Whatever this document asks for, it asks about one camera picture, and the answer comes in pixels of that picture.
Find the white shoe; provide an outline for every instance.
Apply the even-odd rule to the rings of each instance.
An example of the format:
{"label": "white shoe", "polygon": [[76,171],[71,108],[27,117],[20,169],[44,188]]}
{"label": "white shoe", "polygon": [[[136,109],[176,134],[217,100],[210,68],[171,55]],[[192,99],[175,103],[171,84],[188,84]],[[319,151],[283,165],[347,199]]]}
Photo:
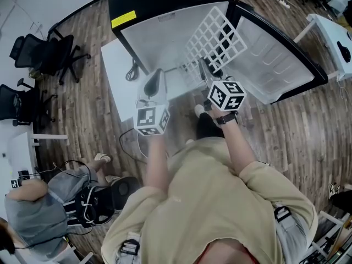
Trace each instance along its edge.
{"label": "white shoe", "polygon": [[330,184],[329,186],[329,199],[331,199],[331,197],[336,194],[335,186],[336,186],[336,183]]}
{"label": "white shoe", "polygon": [[188,144],[192,144],[194,142],[194,140],[193,139],[188,139],[187,141],[186,141],[186,145],[188,145]]}
{"label": "white shoe", "polygon": [[203,113],[203,112],[206,112],[204,107],[201,105],[201,104],[197,104],[195,107],[194,107],[194,112],[196,114],[196,116],[199,118],[199,116]]}
{"label": "white shoe", "polygon": [[94,160],[95,161],[105,160],[106,162],[110,162],[111,158],[108,155],[105,155],[104,153],[97,153]]}
{"label": "white shoe", "polygon": [[113,181],[117,181],[117,180],[119,180],[119,179],[121,179],[121,177],[118,177],[118,176],[111,176],[111,175],[105,176],[105,180],[106,180],[106,182],[108,182],[108,183],[112,183]]}

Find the gray shorts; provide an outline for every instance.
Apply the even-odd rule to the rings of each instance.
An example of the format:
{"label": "gray shorts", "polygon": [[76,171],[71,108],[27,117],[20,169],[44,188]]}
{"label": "gray shorts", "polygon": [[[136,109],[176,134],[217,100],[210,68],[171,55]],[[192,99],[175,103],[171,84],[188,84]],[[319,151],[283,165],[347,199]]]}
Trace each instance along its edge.
{"label": "gray shorts", "polygon": [[69,169],[57,174],[48,183],[48,192],[62,204],[69,202],[76,197],[83,184],[88,181],[89,174],[91,175],[91,185],[99,185],[96,171],[92,168],[88,169],[85,166],[81,166],[76,170]]}

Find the sleeve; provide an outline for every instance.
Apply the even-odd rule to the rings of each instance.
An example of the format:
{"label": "sleeve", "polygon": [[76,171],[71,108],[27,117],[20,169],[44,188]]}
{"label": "sleeve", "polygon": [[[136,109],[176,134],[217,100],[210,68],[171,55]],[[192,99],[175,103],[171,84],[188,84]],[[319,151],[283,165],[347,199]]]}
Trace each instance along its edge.
{"label": "sleeve", "polygon": [[312,241],[318,226],[318,216],[312,202],[284,175],[262,163],[252,162],[239,175],[247,187],[272,204],[282,204],[306,222],[307,239]]}
{"label": "sleeve", "polygon": [[133,193],[127,200],[120,216],[107,232],[101,248],[106,264],[115,263],[115,256],[129,232],[140,234],[148,215],[166,199],[167,195],[160,189],[143,187]]}

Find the wrist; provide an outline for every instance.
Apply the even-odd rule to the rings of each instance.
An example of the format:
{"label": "wrist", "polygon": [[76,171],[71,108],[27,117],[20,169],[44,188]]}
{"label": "wrist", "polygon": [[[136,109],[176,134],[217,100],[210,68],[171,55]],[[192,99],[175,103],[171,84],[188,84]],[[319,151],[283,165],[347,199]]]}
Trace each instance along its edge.
{"label": "wrist", "polygon": [[231,122],[231,121],[234,121],[236,120],[237,121],[237,112],[229,112],[227,113],[226,115],[224,116],[220,116],[218,118],[216,118],[216,121],[217,123],[222,126],[224,124],[227,124],[228,122]]}

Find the white lattice grid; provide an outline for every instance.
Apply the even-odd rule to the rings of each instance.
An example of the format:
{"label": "white lattice grid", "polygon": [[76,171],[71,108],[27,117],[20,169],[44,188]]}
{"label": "white lattice grid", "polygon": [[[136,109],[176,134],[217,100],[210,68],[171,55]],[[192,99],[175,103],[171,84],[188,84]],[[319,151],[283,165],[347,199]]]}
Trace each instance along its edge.
{"label": "white lattice grid", "polygon": [[[224,31],[227,25],[229,32]],[[202,82],[198,68],[200,58],[207,58],[215,73],[246,49],[246,44],[233,25],[218,7],[213,7],[183,51],[180,68],[184,72],[186,84],[199,85]]]}

